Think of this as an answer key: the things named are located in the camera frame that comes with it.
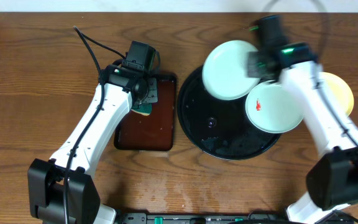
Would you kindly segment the green scouring sponge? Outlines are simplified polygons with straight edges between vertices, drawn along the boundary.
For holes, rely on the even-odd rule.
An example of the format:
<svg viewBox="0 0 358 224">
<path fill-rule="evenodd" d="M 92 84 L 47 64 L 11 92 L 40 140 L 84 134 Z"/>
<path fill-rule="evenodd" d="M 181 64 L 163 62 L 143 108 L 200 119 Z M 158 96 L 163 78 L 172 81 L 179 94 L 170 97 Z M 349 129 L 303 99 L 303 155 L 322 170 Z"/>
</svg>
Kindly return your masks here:
<svg viewBox="0 0 358 224">
<path fill-rule="evenodd" d="M 144 104 L 134 105 L 131 110 L 143 116 L 148 116 L 152 112 L 152 104 L 144 103 Z"/>
</svg>

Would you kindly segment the light green plate front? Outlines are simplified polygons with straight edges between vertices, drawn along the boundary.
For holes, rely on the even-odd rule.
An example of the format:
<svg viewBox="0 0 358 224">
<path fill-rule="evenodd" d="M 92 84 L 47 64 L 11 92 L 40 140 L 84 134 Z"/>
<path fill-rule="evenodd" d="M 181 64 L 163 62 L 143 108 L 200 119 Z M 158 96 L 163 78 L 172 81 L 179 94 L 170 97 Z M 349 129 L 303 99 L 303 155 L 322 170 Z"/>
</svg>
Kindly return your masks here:
<svg viewBox="0 0 358 224">
<path fill-rule="evenodd" d="M 243 40 L 231 40 L 217 46 L 206 58 L 202 81 L 213 97 L 229 101 L 246 96 L 260 81 L 248 76 L 249 53 L 257 48 Z"/>
</svg>

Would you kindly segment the light green plate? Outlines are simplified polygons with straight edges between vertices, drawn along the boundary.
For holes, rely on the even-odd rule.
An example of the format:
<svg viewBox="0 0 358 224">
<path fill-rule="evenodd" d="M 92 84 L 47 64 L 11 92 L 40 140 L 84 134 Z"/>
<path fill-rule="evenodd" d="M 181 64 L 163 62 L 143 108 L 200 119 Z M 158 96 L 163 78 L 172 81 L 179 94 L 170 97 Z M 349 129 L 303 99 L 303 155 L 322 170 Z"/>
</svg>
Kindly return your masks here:
<svg viewBox="0 0 358 224">
<path fill-rule="evenodd" d="M 231 40 L 217 46 L 206 58 L 202 81 L 213 97 L 229 101 L 246 96 L 260 81 L 248 76 L 249 53 L 257 48 L 243 40 Z"/>
<path fill-rule="evenodd" d="M 256 85 L 246 98 L 245 111 L 250 122 L 267 133 L 288 132 L 303 120 L 300 106 L 278 83 Z"/>
</svg>

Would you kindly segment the yellow plate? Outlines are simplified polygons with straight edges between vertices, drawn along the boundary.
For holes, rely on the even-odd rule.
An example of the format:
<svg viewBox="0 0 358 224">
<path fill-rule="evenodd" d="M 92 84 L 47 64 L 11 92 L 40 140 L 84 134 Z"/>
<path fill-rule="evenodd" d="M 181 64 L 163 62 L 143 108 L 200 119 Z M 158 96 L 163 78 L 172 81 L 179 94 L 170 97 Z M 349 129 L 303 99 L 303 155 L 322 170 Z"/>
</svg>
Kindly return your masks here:
<svg viewBox="0 0 358 224">
<path fill-rule="evenodd" d="M 328 72 L 320 73 L 341 107 L 349 116 L 354 108 L 354 95 L 349 85 L 339 76 Z"/>
</svg>

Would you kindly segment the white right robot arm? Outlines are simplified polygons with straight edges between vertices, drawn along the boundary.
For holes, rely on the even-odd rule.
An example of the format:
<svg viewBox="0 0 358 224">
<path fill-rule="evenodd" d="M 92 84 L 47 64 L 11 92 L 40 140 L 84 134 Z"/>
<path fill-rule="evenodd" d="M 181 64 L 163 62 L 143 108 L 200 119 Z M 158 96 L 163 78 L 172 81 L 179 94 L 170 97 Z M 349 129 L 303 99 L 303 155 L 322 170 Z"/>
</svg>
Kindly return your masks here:
<svg viewBox="0 0 358 224">
<path fill-rule="evenodd" d="M 320 159 L 306 176 L 306 193 L 287 207 L 288 220 L 319 223 L 358 203 L 358 127 L 346 116 L 304 43 L 250 52 L 248 76 L 277 81 L 296 100 Z"/>
</svg>

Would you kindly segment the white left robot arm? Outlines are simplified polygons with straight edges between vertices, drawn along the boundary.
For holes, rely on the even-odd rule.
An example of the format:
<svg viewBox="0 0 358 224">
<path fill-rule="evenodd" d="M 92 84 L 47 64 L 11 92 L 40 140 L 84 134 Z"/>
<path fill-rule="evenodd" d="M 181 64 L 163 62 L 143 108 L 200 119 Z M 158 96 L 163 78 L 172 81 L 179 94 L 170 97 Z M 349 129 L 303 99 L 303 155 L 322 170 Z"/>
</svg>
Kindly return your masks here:
<svg viewBox="0 0 358 224">
<path fill-rule="evenodd" d="M 34 159 L 27 171 L 30 214 L 44 223 L 114 223 L 117 212 L 103 205 L 93 182 L 114 130 L 135 102 L 150 96 L 159 73 L 108 65 L 91 104 L 70 137 L 49 160 Z"/>
</svg>

